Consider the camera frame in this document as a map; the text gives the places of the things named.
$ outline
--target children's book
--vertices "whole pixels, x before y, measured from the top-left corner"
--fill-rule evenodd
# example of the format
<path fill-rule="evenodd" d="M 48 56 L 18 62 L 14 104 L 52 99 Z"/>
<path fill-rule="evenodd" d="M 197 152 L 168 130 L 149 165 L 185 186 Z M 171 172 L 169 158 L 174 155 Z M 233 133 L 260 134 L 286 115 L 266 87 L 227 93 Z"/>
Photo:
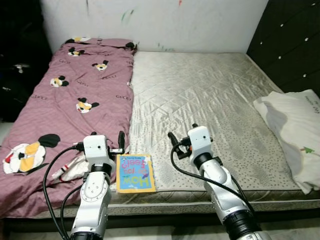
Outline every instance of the children's book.
<path fill-rule="evenodd" d="M 124 154 L 116 159 L 118 193 L 152 193 L 156 191 L 152 159 L 147 154 Z"/>

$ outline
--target silver mattress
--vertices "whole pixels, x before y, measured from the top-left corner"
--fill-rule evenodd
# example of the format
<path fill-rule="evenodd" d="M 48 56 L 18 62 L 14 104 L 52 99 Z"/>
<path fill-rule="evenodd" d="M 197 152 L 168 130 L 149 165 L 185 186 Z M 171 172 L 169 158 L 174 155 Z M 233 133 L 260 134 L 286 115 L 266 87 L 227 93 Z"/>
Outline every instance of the silver mattress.
<path fill-rule="evenodd" d="M 186 136 L 193 123 L 209 128 L 212 150 L 257 211 L 320 207 L 293 182 L 276 137 L 253 101 L 281 90 L 242 53 L 138 52 L 134 58 L 130 152 L 151 154 L 157 193 L 113 195 L 110 215 L 213 213 L 203 183 L 170 162 L 168 132 Z M 187 159 L 177 164 L 196 173 Z M 75 216 L 70 206 L 66 216 Z M 49 217 L 42 213 L 38 218 Z"/>

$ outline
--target white pillow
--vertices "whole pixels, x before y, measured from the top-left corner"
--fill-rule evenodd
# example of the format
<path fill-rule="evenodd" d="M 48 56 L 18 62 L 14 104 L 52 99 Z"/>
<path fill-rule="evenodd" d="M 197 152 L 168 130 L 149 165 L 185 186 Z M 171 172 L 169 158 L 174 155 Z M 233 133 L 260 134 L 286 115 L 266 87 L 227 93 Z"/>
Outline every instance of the white pillow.
<path fill-rule="evenodd" d="M 278 93 L 253 102 L 277 137 L 293 180 L 304 194 L 320 190 L 320 99 L 312 90 Z"/>

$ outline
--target colorful book cover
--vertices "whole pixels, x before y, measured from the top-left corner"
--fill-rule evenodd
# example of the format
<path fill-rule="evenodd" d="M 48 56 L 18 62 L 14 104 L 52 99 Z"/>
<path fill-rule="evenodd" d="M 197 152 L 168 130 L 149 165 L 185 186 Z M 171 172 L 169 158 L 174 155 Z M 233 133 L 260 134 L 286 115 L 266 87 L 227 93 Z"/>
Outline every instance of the colorful book cover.
<path fill-rule="evenodd" d="M 116 159 L 116 190 L 118 193 L 152 193 L 156 191 L 151 156 L 118 155 Z"/>

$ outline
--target pink blanket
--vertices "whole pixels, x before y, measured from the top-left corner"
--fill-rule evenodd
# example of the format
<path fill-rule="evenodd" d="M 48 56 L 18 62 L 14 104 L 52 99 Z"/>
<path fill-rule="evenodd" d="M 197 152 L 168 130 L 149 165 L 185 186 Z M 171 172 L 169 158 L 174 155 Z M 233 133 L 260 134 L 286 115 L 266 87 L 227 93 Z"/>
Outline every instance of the pink blanket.
<path fill-rule="evenodd" d="M 0 218 L 29 218 L 46 211 L 42 181 L 47 164 L 85 136 L 106 135 L 115 148 L 119 131 L 124 131 L 129 144 L 135 45 L 125 39 L 67 42 L 53 56 L 0 148 Z M 52 173 L 76 156 L 75 150 L 67 152 L 50 171 L 48 193 L 56 208 L 82 180 L 53 184 Z"/>

